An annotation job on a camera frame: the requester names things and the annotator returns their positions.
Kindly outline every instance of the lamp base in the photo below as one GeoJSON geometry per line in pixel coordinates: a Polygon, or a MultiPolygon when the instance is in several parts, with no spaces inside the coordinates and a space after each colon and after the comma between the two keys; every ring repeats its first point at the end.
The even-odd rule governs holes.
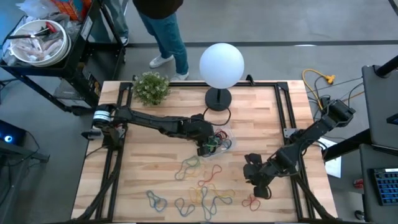
{"type": "Polygon", "coordinates": [[[231,104],[232,96],[227,89],[210,88],[206,92],[205,102],[206,106],[213,111],[223,111],[231,104]]]}

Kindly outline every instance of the wooden table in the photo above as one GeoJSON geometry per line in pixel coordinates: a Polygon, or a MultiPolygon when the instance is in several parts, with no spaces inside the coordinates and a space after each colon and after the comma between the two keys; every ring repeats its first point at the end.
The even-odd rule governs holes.
{"type": "MultiPolygon", "coordinates": [[[[313,123],[307,94],[302,81],[287,81],[294,115],[298,128],[305,129],[313,123]]],[[[133,100],[131,108],[157,116],[191,116],[205,110],[205,87],[172,87],[171,94],[160,106],[144,107],[133,100]]],[[[99,103],[115,103],[118,97],[119,82],[105,82],[99,103]]],[[[189,188],[198,187],[198,180],[207,179],[211,168],[219,164],[223,171],[215,175],[212,184],[218,190],[233,189],[236,192],[231,205],[217,202],[216,215],[211,222],[291,222],[296,221],[292,189],[288,177],[275,178],[270,184],[272,198],[260,199],[258,211],[252,212],[241,205],[242,200],[252,193],[253,186],[245,183],[243,176],[244,155],[250,152],[262,154],[266,160],[283,145],[278,109],[273,88],[269,87],[232,87],[230,106],[232,117],[230,126],[237,140],[234,149],[227,153],[203,159],[204,170],[198,177],[189,177],[176,181],[174,174],[181,162],[196,154],[194,143],[184,139],[168,138],[158,131],[129,125],[126,134],[123,162],[118,185],[118,194],[114,211],[114,222],[203,222],[203,209],[195,204],[195,211],[188,217],[181,217],[174,201],[183,197],[186,207],[191,204],[189,188]],[[147,190],[153,190],[168,200],[167,208],[156,212],[149,206],[147,190]]],[[[209,111],[206,120],[222,123],[228,112],[209,111]]],[[[101,146],[102,140],[89,143],[87,153],[101,146]]],[[[76,194],[72,218],[83,213],[94,199],[101,185],[106,150],[100,150],[86,159],[76,194]]],[[[318,147],[310,147],[305,155],[308,181],[312,192],[329,213],[336,216],[335,204],[331,194],[325,166],[318,147]]],[[[205,205],[210,207],[214,192],[209,191],[205,205]]],[[[304,214],[307,214],[305,200],[300,198],[304,214]]]]}

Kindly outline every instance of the green plant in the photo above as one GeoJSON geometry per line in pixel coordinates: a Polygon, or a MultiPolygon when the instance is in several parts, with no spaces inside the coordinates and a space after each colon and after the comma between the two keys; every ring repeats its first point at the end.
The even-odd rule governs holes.
{"type": "Polygon", "coordinates": [[[158,72],[144,72],[134,81],[134,97],[145,106],[158,105],[170,93],[169,81],[158,72]]]}

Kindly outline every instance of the black shirt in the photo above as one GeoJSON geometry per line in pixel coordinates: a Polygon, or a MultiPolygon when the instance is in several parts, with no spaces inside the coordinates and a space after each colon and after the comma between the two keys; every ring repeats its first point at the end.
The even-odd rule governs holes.
{"type": "Polygon", "coordinates": [[[182,5],[183,0],[132,0],[137,10],[151,19],[164,19],[182,5]]]}

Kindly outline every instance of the gray floor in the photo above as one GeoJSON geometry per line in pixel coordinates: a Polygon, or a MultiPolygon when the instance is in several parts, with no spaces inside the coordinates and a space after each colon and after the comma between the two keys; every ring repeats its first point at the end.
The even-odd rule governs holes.
{"type": "MultiPolygon", "coordinates": [[[[13,0],[0,2],[0,39],[21,16],[14,3],[13,0]]],[[[131,42],[154,42],[132,2],[127,5],[126,19],[131,42]]],[[[388,0],[186,0],[178,11],[178,21],[186,42],[398,39],[398,17],[388,0]]],[[[198,62],[204,50],[187,49],[190,80],[201,80],[198,62]]],[[[245,74],[256,80],[299,80],[303,69],[314,68],[336,75],[337,84],[360,77],[363,65],[389,60],[398,52],[398,46],[239,47],[239,50],[245,59],[245,74]]],[[[128,49],[128,63],[121,71],[120,80],[130,80],[133,75],[147,71],[149,61],[157,54],[155,48],[128,49]]],[[[174,70],[173,63],[157,69],[165,76],[172,75],[174,70]]],[[[307,77],[312,84],[317,76],[309,73],[307,77]]],[[[5,78],[9,75],[0,70],[0,80],[5,78]]],[[[44,77],[36,81],[48,90],[56,82],[44,77]]],[[[320,94],[341,98],[360,82],[326,88],[320,94]]],[[[323,80],[318,82],[318,87],[325,86],[323,80]]],[[[363,95],[352,99],[351,105],[357,111],[354,120],[329,136],[348,138],[368,127],[363,95]]],[[[51,154],[46,166],[31,168],[25,178],[14,223],[67,220],[87,145],[80,132],[90,127],[90,116],[79,118],[64,113],[25,85],[12,83],[2,91],[0,119],[29,130],[37,138],[41,151],[51,154]]],[[[330,177],[338,216],[344,220],[355,220],[353,212],[362,207],[360,191],[352,187],[352,181],[361,177],[359,163],[358,152],[348,154],[343,157],[343,177],[330,177]]]]}

